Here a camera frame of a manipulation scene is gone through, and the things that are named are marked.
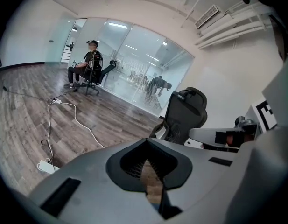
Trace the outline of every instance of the black mesh vent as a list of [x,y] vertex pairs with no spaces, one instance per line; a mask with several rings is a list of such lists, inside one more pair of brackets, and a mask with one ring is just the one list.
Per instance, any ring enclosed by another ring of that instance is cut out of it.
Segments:
[[177,159],[152,143],[145,142],[121,159],[121,168],[130,176],[140,179],[145,161],[151,163],[160,180],[177,167]]
[[155,140],[141,139],[113,154],[106,162],[106,172],[111,180],[127,191],[146,192],[140,181],[148,160],[166,190],[182,186],[192,171],[188,157]]

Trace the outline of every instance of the black cable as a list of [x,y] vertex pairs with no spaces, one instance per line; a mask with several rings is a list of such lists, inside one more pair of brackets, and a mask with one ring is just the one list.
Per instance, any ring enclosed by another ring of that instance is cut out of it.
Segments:
[[5,86],[3,86],[3,90],[6,91],[6,92],[9,92],[9,93],[15,94],[15,95],[23,95],[23,96],[27,96],[27,97],[35,98],[35,99],[38,99],[38,100],[45,100],[45,98],[39,98],[39,97],[35,97],[35,96],[31,96],[31,95],[27,95],[27,94],[21,94],[21,93],[17,93],[17,92],[13,92],[13,91],[8,91],[8,89],[7,89]]
[[[6,92],[15,94],[15,95],[23,95],[23,96],[27,96],[27,97],[30,97],[30,98],[35,98],[35,99],[38,99],[38,100],[46,100],[46,98],[39,98],[39,97],[35,97],[35,96],[32,96],[32,95],[21,94],[21,93],[9,91],[5,86],[3,86],[3,90],[6,91]],[[73,91],[64,91],[63,89],[60,89],[60,92],[63,92],[63,94],[61,94],[61,95],[59,95],[57,97],[49,98],[46,102],[47,103],[51,103],[52,101],[55,101],[55,99],[57,99],[57,98],[59,98],[59,97],[61,97],[63,95],[67,95],[67,93],[71,93]]]
[[67,95],[67,93],[72,93],[73,91],[64,91],[63,89],[60,89],[60,92],[63,92],[64,94],[61,94],[61,95],[59,95],[59,96],[57,96],[57,97],[50,98],[50,99],[48,99],[46,102],[47,102],[47,103],[52,103],[52,102],[55,101],[57,98],[59,98],[59,97],[61,97],[61,96],[63,96],[63,95]]
[[41,140],[40,143],[41,143],[41,145],[43,145],[43,146],[49,147],[51,165],[54,167],[54,171],[56,171],[55,166],[54,166],[54,163],[53,163],[53,158],[54,158],[54,157],[53,157],[53,155],[52,155],[52,150],[51,150],[50,146],[48,145],[47,140]]

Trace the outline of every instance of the man sitting in chair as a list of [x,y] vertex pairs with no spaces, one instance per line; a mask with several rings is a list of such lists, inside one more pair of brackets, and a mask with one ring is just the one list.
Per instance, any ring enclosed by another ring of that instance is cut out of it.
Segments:
[[[79,85],[79,76],[83,76],[87,66],[89,65],[91,68],[94,66],[95,69],[95,76],[99,77],[101,73],[101,62],[102,56],[99,51],[96,50],[98,47],[98,42],[93,41],[87,41],[89,52],[84,56],[84,61],[76,65],[75,61],[73,62],[73,66],[68,68],[68,81],[69,84],[64,85],[64,88],[68,88],[70,90],[76,91],[77,86]],[[73,73],[75,73],[75,80],[76,84],[73,83]]]

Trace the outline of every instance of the glass partition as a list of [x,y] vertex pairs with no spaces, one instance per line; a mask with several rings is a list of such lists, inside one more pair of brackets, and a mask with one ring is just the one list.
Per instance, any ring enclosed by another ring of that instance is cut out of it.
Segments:
[[[194,57],[169,39],[128,22],[89,18],[83,23],[84,25],[79,27],[74,25],[73,29],[77,31],[72,31],[68,38],[66,47],[72,49],[68,66],[72,65],[73,60],[77,63],[82,61],[88,52],[86,42],[96,40],[104,59],[103,69],[109,65],[110,60],[118,61],[117,67],[105,76],[100,86],[150,113],[159,115],[171,93],[181,83]],[[170,83],[171,89],[167,91],[164,88],[160,92],[161,89],[158,88],[155,94],[152,94],[150,86],[156,83],[157,79]]]
[[45,45],[46,49],[44,50],[46,53],[46,64],[60,64],[65,42],[71,32],[75,20],[76,18],[72,14],[63,12],[56,25],[51,27],[48,35],[49,37],[47,37],[47,43]]
[[146,72],[157,60],[155,54],[164,40],[155,32],[133,26],[118,51],[119,66],[109,73],[104,87],[132,101],[137,90],[145,89]]
[[69,63],[72,49],[87,19],[77,19],[71,29],[61,58],[61,63]]
[[[173,91],[181,83],[190,65],[193,63],[193,56],[175,43],[166,39],[157,51],[156,60],[153,59],[147,70],[147,80],[137,90],[132,102],[138,107],[148,110],[153,114],[159,114],[165,107]],[[161,79],[172,85],[171,89],[158,88],[152,93],[152,86]]]
[[68,67],[72,65],[74,60],[78,63],[84,59],[84,56],[89,51],[87,41],[96,39],[100,29],[102,28],[105,22],[106,22],[105,18],[87,19],[77,38],[76,44],[72,49]]
[[[131,27],[132,24],[130,23],[110,19],[104,23],[104,26],[96,38],[98,50],[103,57],[103,68],[106,68],[109,62],[115,59],[118,49],[122,45]],[[102,81],[101,86],[104,86],[105,79],[106,77]]]

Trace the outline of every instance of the air vent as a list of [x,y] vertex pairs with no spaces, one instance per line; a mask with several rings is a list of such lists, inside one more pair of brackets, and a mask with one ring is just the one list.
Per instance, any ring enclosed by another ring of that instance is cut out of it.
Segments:
[[204,23],[206,23],[211,17],[213,17],[215,14],[219,12],[217,6],[212,5],[206,13],[204,13],[199,20],[195,22],[195,26],[197,29],[199,29],[201,26],[203,26]]

